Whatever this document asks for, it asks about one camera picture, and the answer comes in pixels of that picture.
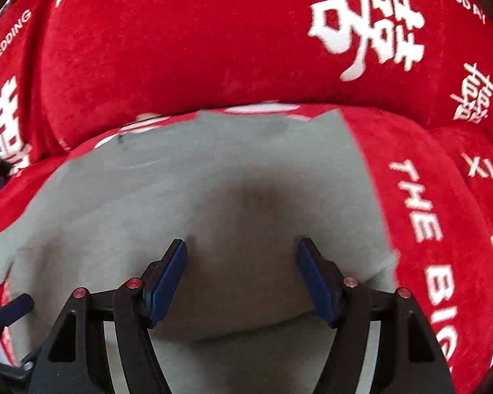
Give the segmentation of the grey knit sweater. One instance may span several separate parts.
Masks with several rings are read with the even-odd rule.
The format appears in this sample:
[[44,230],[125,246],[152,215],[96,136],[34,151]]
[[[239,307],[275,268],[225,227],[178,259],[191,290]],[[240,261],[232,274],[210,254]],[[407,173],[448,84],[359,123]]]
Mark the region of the grey knit sweater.
[[394,287],[378,194],[340,113],[202,113],[126,133],[63,164],[0,234],[0,282],[35,309],[14,354],[46,337],[71,292],[138,276],[175,238],[189,262],[151,339],[176,393],[309,393],[334,333],[295,264],[310,237],[347,276]]

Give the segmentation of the red wedding sofa cover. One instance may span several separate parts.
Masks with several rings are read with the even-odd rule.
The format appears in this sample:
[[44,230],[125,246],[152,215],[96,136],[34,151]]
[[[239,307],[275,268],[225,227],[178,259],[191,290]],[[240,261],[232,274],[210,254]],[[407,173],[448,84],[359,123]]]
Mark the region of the red wedding sofa cover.
[[206,112],[347,123],[393,292],[459,393],[493,365],[493,23],[476,0],[7,0],[0,234],[63,164]]

